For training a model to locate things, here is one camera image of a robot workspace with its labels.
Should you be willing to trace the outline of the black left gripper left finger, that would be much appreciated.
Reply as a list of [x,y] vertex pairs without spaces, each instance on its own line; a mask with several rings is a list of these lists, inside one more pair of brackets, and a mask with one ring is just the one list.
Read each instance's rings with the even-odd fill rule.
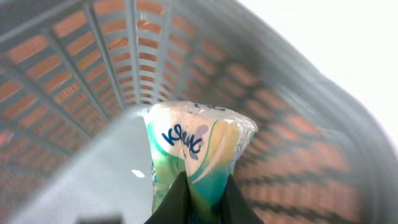
[[186,172],[175,179],[158,209],[145,224],[188,224],[190,214],[190,191]]

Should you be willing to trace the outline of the teal tissue box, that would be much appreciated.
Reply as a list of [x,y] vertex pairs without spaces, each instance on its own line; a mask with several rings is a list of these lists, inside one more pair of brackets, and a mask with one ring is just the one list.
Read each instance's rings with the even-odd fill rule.
[[233,110],[191,101],[157,103],[142,115],[152,157],[152,212],[185,174],[189,221],[220,223],[228,177],[257,132],[256,123]]

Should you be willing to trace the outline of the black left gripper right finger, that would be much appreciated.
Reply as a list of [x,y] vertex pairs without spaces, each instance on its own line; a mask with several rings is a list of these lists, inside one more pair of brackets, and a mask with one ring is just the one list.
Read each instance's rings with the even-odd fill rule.
[[231,174],[221,198],[220,220],[221,224],[264,224],[242,196]]

